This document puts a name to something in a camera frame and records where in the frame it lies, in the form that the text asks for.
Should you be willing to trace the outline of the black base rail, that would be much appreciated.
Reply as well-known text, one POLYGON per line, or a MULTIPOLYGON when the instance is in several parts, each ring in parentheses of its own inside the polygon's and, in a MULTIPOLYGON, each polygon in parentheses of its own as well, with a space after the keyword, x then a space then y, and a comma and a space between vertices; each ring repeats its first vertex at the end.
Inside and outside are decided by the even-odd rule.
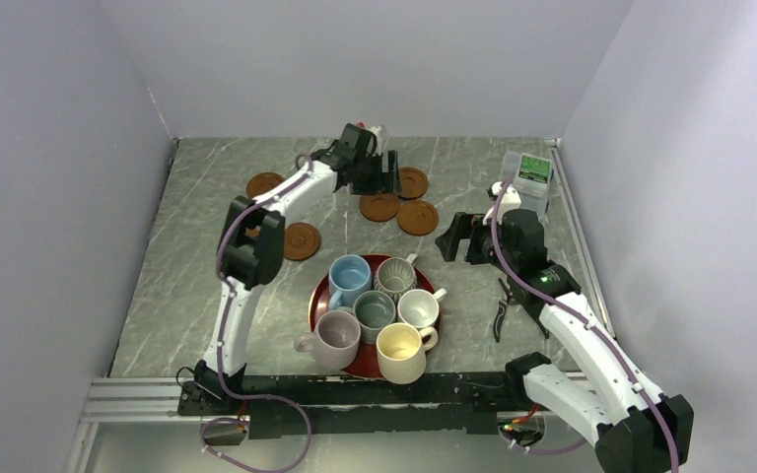
POLYGON ((242 417, 251 439, 278 439, 306 432, 493 435, 533 407, 511 392, 503 372, 426 373, 406 385, 351 375, 250 375, 242 387, 248 401, 219 401, 187 380, 177 413, 199 420, 242 417))

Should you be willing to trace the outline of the black handled pliers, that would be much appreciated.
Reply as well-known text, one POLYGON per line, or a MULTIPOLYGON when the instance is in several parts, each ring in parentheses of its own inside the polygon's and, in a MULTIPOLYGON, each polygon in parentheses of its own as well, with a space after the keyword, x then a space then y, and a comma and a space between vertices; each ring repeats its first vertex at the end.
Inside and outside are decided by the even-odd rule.
POLYGON ((504 279, 498 279, 499 285, 504 292, 504 297, 498 301, 498 309, 493 321, 492 333, 497 343, 501 342, 502 327, 510 304, 521 305, 529 317, 535 322, 545 339, 550 338, 550 331, 541 323, 540 313, 544 307, 544 301, 524 289, 518 289, 517 293, 504 279))

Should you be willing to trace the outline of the white mug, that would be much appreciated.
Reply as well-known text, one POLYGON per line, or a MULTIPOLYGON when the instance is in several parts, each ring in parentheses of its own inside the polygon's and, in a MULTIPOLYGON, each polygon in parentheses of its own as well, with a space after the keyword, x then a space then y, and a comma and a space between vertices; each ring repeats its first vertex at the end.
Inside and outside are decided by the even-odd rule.
POLYGON ((434 327, 440 316, 440 302, 446 295, 446 289, 434 293, 424 289, 408 291, 397 302, 399 320, 417 329, 434 327))

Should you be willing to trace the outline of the grey ribbed mug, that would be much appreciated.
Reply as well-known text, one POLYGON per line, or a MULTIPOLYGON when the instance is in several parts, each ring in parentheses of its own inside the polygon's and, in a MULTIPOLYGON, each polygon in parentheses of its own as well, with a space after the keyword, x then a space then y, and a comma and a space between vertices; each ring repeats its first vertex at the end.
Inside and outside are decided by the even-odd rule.
POLYGON ((374 289, 388 295, 397 303, 404 294, 417 288, 417 259, 416 253, 410 253, 405 258, 386 259, 375 271, 374 289))

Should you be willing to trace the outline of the grey-green mug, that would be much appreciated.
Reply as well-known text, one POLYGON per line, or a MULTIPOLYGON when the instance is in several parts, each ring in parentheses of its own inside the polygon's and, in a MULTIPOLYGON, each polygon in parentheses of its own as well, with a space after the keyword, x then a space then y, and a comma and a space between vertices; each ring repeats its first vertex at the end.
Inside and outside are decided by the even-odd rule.
POLYGON ((369 345, 374 345, 380 332, 396 321, 396 302, 378 290, 358 296, 353 311, 361 326, 361 341, 369 345))

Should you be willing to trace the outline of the cream yellow mug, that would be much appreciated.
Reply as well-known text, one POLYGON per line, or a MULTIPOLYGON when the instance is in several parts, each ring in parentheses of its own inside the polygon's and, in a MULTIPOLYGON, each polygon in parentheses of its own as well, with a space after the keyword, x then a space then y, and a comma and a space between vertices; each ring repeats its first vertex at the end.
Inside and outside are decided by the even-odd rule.
POLYGON ((438 341, 439 334, 434 327, 418 329, 402 322, 387 325, 376 341, 381 375, 394 384, 414 382, 425 372, 426 353, 438 341))

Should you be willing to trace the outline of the red round tray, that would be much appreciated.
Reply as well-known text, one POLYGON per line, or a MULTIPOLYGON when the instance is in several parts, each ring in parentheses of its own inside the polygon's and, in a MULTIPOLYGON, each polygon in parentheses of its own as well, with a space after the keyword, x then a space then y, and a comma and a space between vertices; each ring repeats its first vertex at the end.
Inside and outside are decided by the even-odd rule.
MULTIPOLYGON (((376 270, 387 259, 389 255, 383 254, 365 254, 364 258, 369 262, 370 267, 376 270)), ((415 270, 417 277, 415 288, 427 291, 430 294, 436 294, 438 290, 434 287, 428 277, 419 269, 415 270)), ((310 297, 309 305, 309 326, 315 328, 317 320, 327 312, 328 302, 331 299, 330 285, 327 276, 324 276, 317 284, 310 297)), ((347 374, 365 379, 383 379, 379 370, 378 352, 374 345, 361 343, 358 354, 352 364, 343 369, 347 374)))

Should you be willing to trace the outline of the clear plastic parts box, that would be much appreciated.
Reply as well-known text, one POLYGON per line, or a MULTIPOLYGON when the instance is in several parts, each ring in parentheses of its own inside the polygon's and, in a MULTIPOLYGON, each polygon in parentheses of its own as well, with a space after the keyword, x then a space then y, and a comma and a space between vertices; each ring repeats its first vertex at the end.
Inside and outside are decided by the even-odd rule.
POLYGON ((511 179, 521 207, 544 218, 549 208, 549 188, 554 170, 552 161, 529 153, 506 151, 502 160, 501 180, 511 179))

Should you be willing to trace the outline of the blue mug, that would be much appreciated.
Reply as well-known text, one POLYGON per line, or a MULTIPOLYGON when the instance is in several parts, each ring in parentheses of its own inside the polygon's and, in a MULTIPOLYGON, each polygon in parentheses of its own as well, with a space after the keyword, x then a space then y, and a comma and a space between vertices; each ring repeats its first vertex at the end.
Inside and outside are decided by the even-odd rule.
POLYGON ((362 256, 347 254, 338 257, 328 272, 329 310, 353 307, 356 299, 373 288, 373 270, 362 256))

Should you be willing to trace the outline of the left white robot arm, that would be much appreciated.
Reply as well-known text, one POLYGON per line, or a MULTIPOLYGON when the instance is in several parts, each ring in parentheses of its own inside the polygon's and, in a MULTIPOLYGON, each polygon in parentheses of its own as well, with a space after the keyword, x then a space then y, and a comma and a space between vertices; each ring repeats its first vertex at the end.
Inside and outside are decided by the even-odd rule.
POLYGON ((296 172, 255 198, 239 196, 217 247, 221 302, 208 349, 193 370, 205 401, 221 414, 242 404, 246 345, 256 306, 284 260, 285 230, 326 196, 345 187, 353 195, 398 194, 398 155, 385 146, 383 125, 348 123, 325 148, 295 159, 296 172))

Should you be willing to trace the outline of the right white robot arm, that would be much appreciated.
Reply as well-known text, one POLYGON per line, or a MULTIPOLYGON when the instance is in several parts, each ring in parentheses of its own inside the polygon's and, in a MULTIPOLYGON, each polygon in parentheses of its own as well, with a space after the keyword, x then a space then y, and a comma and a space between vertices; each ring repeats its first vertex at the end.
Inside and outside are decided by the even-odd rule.
POLYGON ((682 395, 667 396, 623 353, 575 278, 549 258, 536 214, 514 209, 496 220, 456 213, 436 239, 444 261, 456 258, 464 239, 465 261, 503 271, 508 301, 521 305, 545 335, 554 335, 591 383, 579 385, 533 352, 505 367, 508 403, 552 411, 591 445, 605 472, 677 471, 688 459, 691 405, 682 395))

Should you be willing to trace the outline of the lilac mug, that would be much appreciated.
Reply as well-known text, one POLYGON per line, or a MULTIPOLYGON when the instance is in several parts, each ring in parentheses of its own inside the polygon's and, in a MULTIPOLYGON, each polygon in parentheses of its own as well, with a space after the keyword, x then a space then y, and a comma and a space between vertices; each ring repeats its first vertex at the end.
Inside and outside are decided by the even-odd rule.
POLYGON ((343 370, 357 356, 361 333, 361 325, 353 314, 331 310, 320 317, 312 332, 298 335, 293 348, 299 353, 310 353, 324 368, 343 370))

